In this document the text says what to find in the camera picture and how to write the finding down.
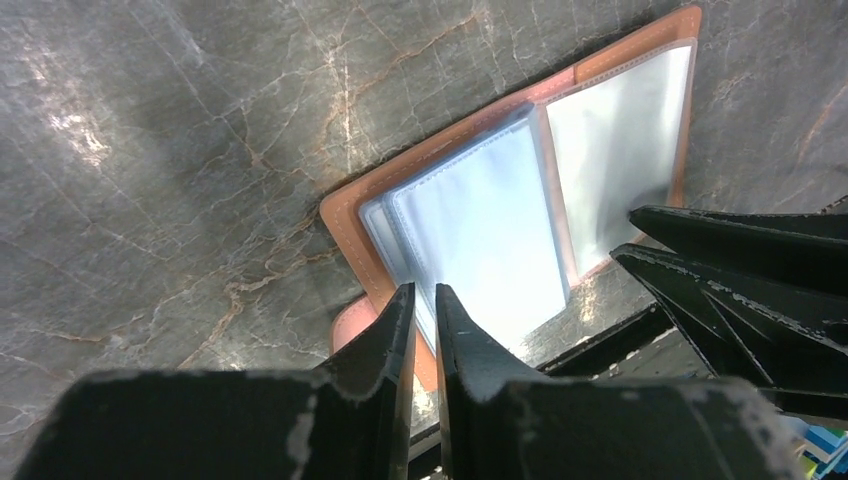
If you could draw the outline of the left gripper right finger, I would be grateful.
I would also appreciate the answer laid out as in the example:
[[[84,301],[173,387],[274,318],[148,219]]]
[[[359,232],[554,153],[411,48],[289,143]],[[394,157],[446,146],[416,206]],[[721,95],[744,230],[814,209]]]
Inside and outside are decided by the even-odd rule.
[[[436,288],[449,479],[800,479],[791,436],[749,383],[552,378]]]

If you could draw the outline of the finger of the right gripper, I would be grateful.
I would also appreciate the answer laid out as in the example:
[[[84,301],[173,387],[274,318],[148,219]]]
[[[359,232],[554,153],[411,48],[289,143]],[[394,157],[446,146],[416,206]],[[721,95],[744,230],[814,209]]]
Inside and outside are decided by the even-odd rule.
[[[715,376],[746,380],[790,415],[846,420],[846,298],[640,245],[612,257]]]
[[[847,215],[731,214],[643,206],[643,233],[686,258],[832,295],[847,293]]]

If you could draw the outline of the brown leather card holder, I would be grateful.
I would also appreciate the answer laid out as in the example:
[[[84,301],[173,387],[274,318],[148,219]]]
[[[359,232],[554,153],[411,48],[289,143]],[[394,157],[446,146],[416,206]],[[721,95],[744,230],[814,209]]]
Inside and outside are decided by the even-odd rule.
[[[471,114],[329,194],[320,215],[365,294],[341,349],[415,287],[416,375],[436,387],[436,287],[514,345],[637,239],[627,219],[678,206],[702,11],[680,8]]]

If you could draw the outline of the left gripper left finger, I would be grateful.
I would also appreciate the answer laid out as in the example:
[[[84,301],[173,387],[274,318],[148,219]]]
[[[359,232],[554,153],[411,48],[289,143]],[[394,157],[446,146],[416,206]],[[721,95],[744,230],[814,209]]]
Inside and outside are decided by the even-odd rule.
[[[309,370],[111,370],[74,383],[20,479],[403,479],[415,290]]]

